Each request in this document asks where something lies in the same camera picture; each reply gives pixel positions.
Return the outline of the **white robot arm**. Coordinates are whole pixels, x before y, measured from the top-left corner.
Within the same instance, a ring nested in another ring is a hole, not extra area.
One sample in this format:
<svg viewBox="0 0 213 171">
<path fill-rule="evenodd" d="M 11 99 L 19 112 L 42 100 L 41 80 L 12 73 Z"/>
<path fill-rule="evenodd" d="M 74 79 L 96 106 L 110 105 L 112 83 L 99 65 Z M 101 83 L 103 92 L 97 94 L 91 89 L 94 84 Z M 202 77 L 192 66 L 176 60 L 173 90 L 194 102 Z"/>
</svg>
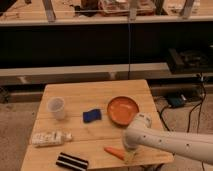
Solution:
<svg viewBox="0 0 213 171">
<path fill-rule="evenodd" d="M 135 151 L 144 145 L 213 165 L 213 134 L 156 130 L 147 113 L 138 113 L 123 133 L 123 146 Z"/>
</svg>

